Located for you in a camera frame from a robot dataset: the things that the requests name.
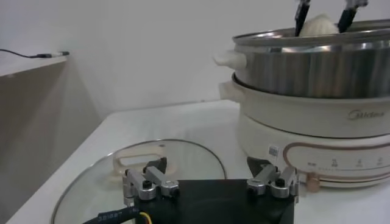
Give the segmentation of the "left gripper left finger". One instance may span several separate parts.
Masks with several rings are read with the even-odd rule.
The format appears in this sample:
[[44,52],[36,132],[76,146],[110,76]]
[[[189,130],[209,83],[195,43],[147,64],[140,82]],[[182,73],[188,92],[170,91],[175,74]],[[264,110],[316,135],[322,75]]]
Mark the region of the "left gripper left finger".
[[168,165],[166,157],[149,161],[142,171],[128,168],[122,176],[122,191],[124,204],[129,207],[137,198],[141,201],[151,201],[162,197],[177,198],[180,194],[179,181],[169,178],[165,172]]

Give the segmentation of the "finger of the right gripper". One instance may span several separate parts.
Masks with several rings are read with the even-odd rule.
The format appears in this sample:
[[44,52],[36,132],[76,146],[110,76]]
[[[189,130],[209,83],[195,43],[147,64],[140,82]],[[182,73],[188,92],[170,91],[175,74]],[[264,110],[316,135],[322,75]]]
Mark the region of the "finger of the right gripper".
[[302,27],[305,23],[309,8],[310,8],[310,0],[300,0],[299,5],[295,15],[295,36],[298,37]]
[[337,25],[339,33],[345,32],[352,25],[358,9],[367,5],[368,0],[346,0],[346,7],[342,11]]

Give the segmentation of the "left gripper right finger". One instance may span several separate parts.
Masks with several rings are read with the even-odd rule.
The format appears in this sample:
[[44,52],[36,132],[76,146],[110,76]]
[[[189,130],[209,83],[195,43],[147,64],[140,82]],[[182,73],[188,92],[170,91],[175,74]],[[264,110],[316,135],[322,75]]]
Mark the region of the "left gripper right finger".
[[281,200],[292,197],[298,203],[299,175],[294,167],[288,166],[280,170],[268,160],[249,156],[246,161],[252,174],[252,178],[246,181],[248,192],[255,196],[270,193]]

